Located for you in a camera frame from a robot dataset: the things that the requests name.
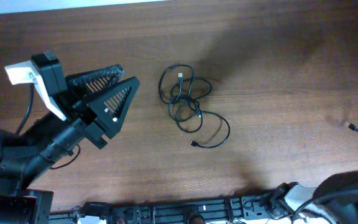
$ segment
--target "wood grain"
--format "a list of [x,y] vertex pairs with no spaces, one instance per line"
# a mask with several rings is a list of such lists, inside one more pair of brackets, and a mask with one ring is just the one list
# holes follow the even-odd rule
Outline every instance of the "wood grain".
[[[88,200],[217,197],[292,181],[316,186],[358,169],[358,135],[335,121],[358,125],[358,1],[169,1],[0,15],[0,128],[15,130],[28,97],[24,86],[11,86],[4,66],[46,50],[66,75],[120,63],[125,77],[141,82],[106,148],[84,140],[76,162],[31,185],[55,192],[54,211]],[[186,134],[159,101],[161,73],[178,62],[212,81],[201,105],[230,122],[222,147],[188,144],[207,141],[218,119],[205,116],[200,132]],[[172,74],[164,88],[175,80]],[[36,97],[25,128],[46,112]],[[222,125],[210,144],[226,131]]]

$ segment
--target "white wall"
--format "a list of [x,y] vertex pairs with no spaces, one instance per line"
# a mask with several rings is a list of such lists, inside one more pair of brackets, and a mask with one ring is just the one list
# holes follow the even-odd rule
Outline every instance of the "white wall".
[[0,14],[164,0],[0,0]]

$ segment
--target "robotic arm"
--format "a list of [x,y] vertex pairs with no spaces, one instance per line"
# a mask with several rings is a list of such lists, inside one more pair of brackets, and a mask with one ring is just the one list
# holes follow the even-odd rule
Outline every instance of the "robotic arm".
[[0,222],[48,223],[53,193],[27,187],[82,139],[102,149],[102,136],[112,139],[121,130],[139,81],[118,82],[120,65],[65,78],[50,52],[6,70],[12,84],[34,83],[51,112],[22,135],[0,129]]

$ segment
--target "tangled cable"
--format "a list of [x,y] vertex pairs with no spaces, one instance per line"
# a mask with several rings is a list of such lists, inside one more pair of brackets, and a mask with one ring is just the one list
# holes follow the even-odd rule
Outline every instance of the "tangled cable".
[[[174,68],[177,68],[177,67],[187,67],[187,68],[190,68],[191,70],[191,78],[187,78],[187,79],[183,79],[183,75],[182,73],[179,73],[179,76],[178,76],[178,83],[176,85],[174,85],[171,90],[170,90],[170,95],[171,95],[171,99],[170,101],[165,101],[163,99],[163,96],[162,96],[162,90],[161,90],[161,84],[162,84],[162,80],[164,79],[164,76],[167,74],[167,72],[171,69],[174,69]],[[192,98],[191,97],[191,91],[192,91],[192,86],[193,86],[193,81],[195,80],[200,80],[200,81],[203,81],[203,82],[206,82],[208,85],[209,85],[209,91],[201,96],[197,96],[197,97],[194,97]],[[182,93],[182,88],[183,88],[183,83],[185,82],[189,82],[189,91],[188,91],[188,94],[183,94]],[[177,95],[174,95],[173,92],[174,90],[178,88],[179,89],[179,93]],[[186,133],[195,133],[197,132],[198,130],[201,129],[201,127],[203,126],[203,113],[206,113],[206,114],[211,114],[211,115],[215,115],[217,116],[218,118],[222,119],[224,122],[226,122],[227,124],[227,136],[223,139],[223,141],[221,141],[219,144],[216,144],[214,146],[202,146],[200,144],[198,144],[198,142],[196,141],[191,141],[190,142],[190,145],[192,145],[193,147],[202,147],[204,149],[212,149],[212,148],[215,148],[215,147],[218,147],[218,146],[221,146],[224,142],[226,142],[226,140],[229,138],[230,136],[230,125],[228,123],[228,121],[226,119],[224,119],[221,115],[217,114],[217,113],[213,113],[213,112],[210,112],[210,111],[203,111],[200,109],[200,103],[199,103],[199,99],[201,98],[204,98],[206,97],[210,92],[212,91],[212,84],[211,82],[209,82],[207,79],[205,78],[201,78],[201,77],[194,77],[194,69],[193,67],[191,67],[190,65],[172,65],[172,66],[169,66],[167,69],[165,69],[165,71],[162,73],[162,76],[160,78],[160,81],[158,83],[158,94],[160,95],[160,99],[162,101],[162,103],[165,103],[166,105],[168,105],[168,115],[169,117],[171,117],[172,120],[174,120],[178,126],[178,128],[180,130],[182,130],[183,132],[186,132]],[[175,116],[172,116],[171,114],[171,105],[175,105],[177,103],[180,103],[180,102],[183,102],[182,105],[180,105],[175,113]],[[179,119],[178,118],[178,115],[179,115],[179,112],[182,108],[184,108],[186,105],[188,105],[188,107],[194,111],[193,114],[191,114],[189,117],[185,118],[185,119]],[[189,119],[191,119],[192,117],[194,117],[195,115],[198,115],[198,117],[200,117],[200,125],[198,126],[198,128],[196,128],[195,130],[193,131],[188,131],[188,130],[185,130],[183,129],[181,126],[180,126],[180,123],[182,122],[185,122],[185,121],[188,121]]]

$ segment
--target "brown wooden surface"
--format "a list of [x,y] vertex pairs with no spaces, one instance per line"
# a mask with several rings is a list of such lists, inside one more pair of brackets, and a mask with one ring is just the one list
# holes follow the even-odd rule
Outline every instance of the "brown wooden surface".
[[[358,1],[347,2],[170,1],[0,15],[0,128],[16,129],[28,99],[4,66],[52,50],[66,75],[120,63],[125,77],[141,82],[106,148],[84,140],[72,165],[31,185],[55,192],[52,210],[87,200],[216,197],[291,181],[316,186],[358,169],[358,134],[335,122],[358,125]],[[222,147],[188,144],[207,141],[219,128],[215,117],[186,134],[167,116],[157,83],[178,62],[212,80],[201,106],[230,122]],[[176,79],[171,74],[164,87]],[[46,112],[37,96],[25,128]]]

